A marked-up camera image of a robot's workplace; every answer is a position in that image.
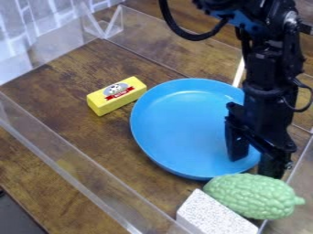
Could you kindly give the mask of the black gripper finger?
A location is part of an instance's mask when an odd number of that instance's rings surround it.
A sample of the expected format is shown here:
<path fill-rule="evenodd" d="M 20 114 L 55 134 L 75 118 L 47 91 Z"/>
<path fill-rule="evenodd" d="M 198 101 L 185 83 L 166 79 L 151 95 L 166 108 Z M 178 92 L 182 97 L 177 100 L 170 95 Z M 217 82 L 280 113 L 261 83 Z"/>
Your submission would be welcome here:
<path fill-rule="evenodd" d="M 225 124 L 225 141 L 229 159 L 234 162 L 249 154 L 249 141 L 230 123 Z"/>
<path fill-rule="evenodd" d="M 293 161 L 291 154 L 262 154 L 258 163 L 258 174 L 281 179 L 285 172 L 293 168 Z"/>

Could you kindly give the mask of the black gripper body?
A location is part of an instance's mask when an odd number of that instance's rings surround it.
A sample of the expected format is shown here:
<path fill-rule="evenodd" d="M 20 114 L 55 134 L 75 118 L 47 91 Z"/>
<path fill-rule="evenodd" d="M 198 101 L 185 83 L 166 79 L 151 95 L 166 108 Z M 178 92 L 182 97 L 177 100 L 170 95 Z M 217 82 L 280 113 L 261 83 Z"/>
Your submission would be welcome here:
<path fill-rule="evenodd" d="M 230 123 L 241 131 L 262 154 L 292 154 L 297 150 L 295 141 L 288 133 L 293 113 L 283 103 L 262 102 L 261 105 L 245 102 L 244 105 L 229 102 L 225 123 Z"/>

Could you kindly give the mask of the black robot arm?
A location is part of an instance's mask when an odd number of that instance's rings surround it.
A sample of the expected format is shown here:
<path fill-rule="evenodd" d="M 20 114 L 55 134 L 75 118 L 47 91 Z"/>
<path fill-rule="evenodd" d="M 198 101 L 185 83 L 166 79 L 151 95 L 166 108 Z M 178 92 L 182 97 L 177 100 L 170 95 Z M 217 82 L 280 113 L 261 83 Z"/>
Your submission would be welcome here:
<path fill-rule="evenodd" d="M 261 152 L 258 174 L 280 179 L 292 168 L 297 146 L 288 127 L 296 106 L 297 79 L 307 61 L 300 43 L 301 19 L 295 0 L 193 0 L 208 15 L 234 26 L 241 40 L 246 78 L 245 99 L 226 104 L 225 138 L 233 161 L 244 159 L 250 147 Z"/>

